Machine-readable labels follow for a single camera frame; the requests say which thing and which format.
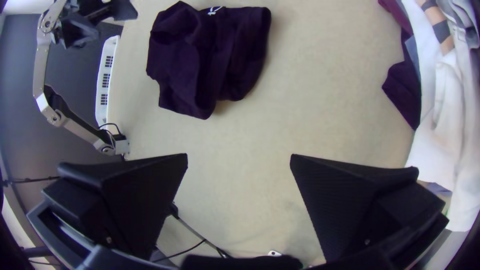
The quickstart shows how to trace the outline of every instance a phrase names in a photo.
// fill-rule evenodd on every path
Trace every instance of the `gray cloth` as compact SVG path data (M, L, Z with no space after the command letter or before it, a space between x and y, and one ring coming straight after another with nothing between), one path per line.
M415 37L413 35L405 41L405 47L413 63L413 67L415 68L416 76L420 81L421 77L420 77L419 52L417 51L417 44L415 43Z
M465 29L468 47L478 49L480 47L479 28L471 0L436 0L436 3L449 21L453 19L453 23Z

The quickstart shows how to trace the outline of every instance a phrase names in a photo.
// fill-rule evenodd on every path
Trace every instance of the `purple cloth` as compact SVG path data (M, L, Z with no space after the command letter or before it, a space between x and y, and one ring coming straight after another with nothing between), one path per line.
M179 1L161 11L146 64L160 86L158 105L207 119L217 100L243 99L262 71L271 21L266 7L198 11Z
M410 20L405 14L402 7L400 7L397 0L378 0L378 3L386 11L391 13L391 15L393 16L395 21L401 26L401 28L405 29L405 31L410 35L414 34L412 26L410 25Z
M405 46L405 41L410 36L406 30L401 30L401 47L405 60L390 67L381 88L410 127L416 130L420 125L422 91L415 66Z

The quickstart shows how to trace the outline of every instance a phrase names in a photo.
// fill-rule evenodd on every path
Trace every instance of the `white cloth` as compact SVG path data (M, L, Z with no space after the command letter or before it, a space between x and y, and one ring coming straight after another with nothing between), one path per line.
M418 50L422 113L407 166L419 179L453 191L447 229L470 230L480 209L480 87L465 29L448 16L455 49L442 56L431 24L415 0L402 0Z
M417 167L420 180L436 182L446 189L453 190L455 162L445 148L439 145L439 140L433 139L436 69L437 63L442 59L440 44L432 25L415 0L402 2L415 36L421 77L420 125L415 132L406 166Z
M448 22L462 73L464 131L457 178L450 201L447 229L465 232L472 228L480 210L480 85L477 58L466 43L465 29Z

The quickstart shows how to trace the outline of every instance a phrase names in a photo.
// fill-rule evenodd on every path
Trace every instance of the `beige table surface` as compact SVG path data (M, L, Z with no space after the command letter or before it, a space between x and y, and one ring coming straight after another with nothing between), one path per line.
M400 27L376 0L186 2L268 7L263 73L245 99L218 102L208 120L158 107L159 86L145 72L149 35L157 13L176 1L133 0L138 19L124 25L108 97L108 121L130 141L127 158L187 153L180 217L233 256L276 250L324 263L290 155L405 165L413 132L381 88L388 68L403 61Z

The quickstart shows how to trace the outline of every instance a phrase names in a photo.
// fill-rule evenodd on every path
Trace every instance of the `black cloth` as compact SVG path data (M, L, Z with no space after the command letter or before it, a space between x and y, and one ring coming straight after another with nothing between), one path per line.
M217 100L243 99L262 71L271 21L266 7L198 11L179 1L161 11L146 64L160 86L158 105L207 119Z
M299 270L302 263L291 256L255 258L218 258L189 255L180 270Z
M400 39L404 61L390 67L381 88L415 131L420 125L422 88L414 63L405 46L405 41L410 37L411 35L402 28Z
M7 3L7 0L0 0L0 13L4 11L4 7L6 3Z

